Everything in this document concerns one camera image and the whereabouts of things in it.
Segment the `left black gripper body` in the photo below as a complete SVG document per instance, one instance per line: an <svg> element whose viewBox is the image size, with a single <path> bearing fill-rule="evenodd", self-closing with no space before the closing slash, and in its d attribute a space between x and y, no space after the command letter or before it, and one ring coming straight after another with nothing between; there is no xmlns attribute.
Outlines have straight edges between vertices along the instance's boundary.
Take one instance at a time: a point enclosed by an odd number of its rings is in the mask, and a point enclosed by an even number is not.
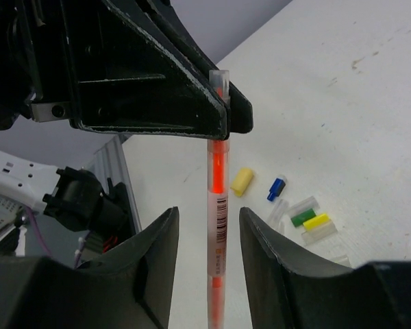
<svg viewBox="0 0 411 329"><path fill-rule="evenodd" d="M0 1L0 130L37 111L77 129L71 29L81 1Z"/></svg>

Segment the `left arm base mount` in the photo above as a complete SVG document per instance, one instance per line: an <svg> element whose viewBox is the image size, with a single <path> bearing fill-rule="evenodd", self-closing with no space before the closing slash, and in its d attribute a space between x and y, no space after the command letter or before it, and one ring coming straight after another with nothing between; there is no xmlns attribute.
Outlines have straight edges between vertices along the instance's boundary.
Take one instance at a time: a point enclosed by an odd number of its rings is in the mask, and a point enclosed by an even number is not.
<svg viewBox="0 0 411 329"><path fill-rule="evenodd" d="M111 178L107 183L109 193L101 193L102 213L96 223L90 225L89 232L79 239L74 268L114 249L137 233L126 185L122 182L113 185Z"/></svg>

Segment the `yellow pen cap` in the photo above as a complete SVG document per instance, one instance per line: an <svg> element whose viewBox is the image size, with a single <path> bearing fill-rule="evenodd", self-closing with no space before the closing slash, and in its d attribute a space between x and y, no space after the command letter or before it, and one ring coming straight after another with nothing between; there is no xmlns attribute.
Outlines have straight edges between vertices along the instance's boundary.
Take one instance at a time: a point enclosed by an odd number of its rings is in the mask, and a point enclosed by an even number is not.
<svg viewBox="0 0 411 329"><path fill-rule="evenodd" d="M254 171L252 169L247 167L241 168L230 185L234 195L237 197L242 197L250 185L253 177Z"/></svg>

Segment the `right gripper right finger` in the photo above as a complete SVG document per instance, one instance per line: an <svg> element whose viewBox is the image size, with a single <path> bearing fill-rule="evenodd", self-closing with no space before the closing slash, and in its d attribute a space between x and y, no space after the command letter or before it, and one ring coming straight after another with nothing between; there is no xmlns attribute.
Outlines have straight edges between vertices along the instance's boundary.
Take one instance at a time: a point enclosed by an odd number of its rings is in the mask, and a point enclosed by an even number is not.
<svg viewBox="0 0 411 329"><path fill-rule="evenodd" d="M350 328L336 279L350 273L240 209L240 246L254 328Z"/></svg>

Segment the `orange highlighter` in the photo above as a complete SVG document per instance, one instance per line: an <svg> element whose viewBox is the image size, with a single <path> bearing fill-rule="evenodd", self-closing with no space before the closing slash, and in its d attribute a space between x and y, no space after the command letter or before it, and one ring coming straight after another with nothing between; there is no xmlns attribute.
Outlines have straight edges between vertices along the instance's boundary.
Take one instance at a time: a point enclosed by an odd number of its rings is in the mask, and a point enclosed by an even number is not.
<svg viewBox="0 0 411 329"><path fill-rule="evenodd" d="M228 218L229 141L207 143L207 302L208 328L222 328L225 314L225 273Z"/></svg>

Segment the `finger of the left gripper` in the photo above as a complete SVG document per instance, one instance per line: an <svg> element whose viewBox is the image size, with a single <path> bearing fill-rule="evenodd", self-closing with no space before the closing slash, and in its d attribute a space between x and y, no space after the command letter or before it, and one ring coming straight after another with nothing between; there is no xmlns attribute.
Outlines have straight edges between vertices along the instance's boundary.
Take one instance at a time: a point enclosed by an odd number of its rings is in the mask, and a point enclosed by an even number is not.
<svg viewBox="0 0 411 329"><path fill-rule="evenodd" d="M170 1L138 1L157 28L209 80L216 93L227 104L227 127L230 132L247 134L253 129L253 106L243 93L230 82L229 73L218 67L200 49L180 21Z"/></svg>
<svg viewBox="0 0 411 329"><path fill-rule="evenodd" d="M62 1L71 123L224 139L227 108L161 30L157 1Z"/></svg>

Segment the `blue pen cap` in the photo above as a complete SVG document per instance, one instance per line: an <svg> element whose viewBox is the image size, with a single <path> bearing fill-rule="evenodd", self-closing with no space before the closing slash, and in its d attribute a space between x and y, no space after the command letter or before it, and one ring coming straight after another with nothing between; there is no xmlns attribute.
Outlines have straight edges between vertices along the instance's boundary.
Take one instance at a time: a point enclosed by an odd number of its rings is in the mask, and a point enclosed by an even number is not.
<svg viewBox="0 0 411 329"><path fill-rule="evenodd" d="M273 202L276 198L278 198L285 189L287 181L288 180L284 175L277 176L269 189L269 194L266 199Z"/></svg>

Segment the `green marker cap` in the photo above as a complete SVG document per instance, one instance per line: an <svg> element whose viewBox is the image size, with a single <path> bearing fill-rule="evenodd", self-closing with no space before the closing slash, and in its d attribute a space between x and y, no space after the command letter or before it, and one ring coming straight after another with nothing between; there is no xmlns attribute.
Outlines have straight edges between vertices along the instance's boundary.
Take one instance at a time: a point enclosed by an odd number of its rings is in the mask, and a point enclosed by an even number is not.
<svg viewBox="0 0 411 329"><path fill-rule="evenodd" d="M299 226L302 226L306 221L311 220L314 217L316 217L316 213L313 209L309 209L298 215L295 215L294 217L291 217L290 220L292 224L296 228L298 228Z"/></svg>

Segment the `clear highlighter cap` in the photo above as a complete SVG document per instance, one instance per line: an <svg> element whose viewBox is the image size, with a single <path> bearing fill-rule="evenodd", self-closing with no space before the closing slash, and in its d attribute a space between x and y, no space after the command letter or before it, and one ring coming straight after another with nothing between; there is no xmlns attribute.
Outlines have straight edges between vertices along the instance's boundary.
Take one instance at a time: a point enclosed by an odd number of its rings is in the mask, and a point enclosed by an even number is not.
<svg viewBox="0 0 411 329"><path fill-rule="evenodd" d="M285 227L284 222L280 221L278 223L277 232L280 233L281 235L285 236L285 229L286 229L286 227Z"/></svg>
<svg viewBox="0 0 411 329"><path fill-rule="evenodd" d="M270 226L277 225L282 220L282 217L288 210L288 207L289 207L289 202L287 200L279 199L276 205L274 205L274 208L272 209L266 222Z"/></svg>
<svg viewBox="0 0 411 329"><path fill-rule="evenodd" d="M349 261L349 257L346 254L340 255L340 256L335 256L333 258L329 259L333 263L336 263L338 265L342 265L344 267L351 268L351 263Z"/></svg>

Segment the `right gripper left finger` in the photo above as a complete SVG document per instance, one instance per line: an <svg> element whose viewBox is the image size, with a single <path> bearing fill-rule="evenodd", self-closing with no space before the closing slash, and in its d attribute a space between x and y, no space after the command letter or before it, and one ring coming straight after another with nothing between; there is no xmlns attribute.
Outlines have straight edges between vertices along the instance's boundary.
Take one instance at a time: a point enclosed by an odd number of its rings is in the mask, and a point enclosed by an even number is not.
<svg viewBox="0 0 411 329"><path fill-rule="evenodd" d="M79 266L76 328L168 328L179 241L179 211L165 210L142 232Z"/></svg>

